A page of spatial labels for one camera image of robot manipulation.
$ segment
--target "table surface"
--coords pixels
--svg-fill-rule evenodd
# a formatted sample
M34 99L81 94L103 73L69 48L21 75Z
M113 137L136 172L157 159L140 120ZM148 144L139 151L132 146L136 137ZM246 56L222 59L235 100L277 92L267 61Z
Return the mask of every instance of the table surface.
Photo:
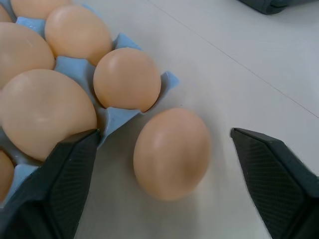
M75 0L96 9L181 84L98 151L76 239L269 239L247 192L232 127L283 140L319 174L319 1L262 15L236 0ZM209 171L188 198L149 197L133 151L155 114L183 107L211 130Z

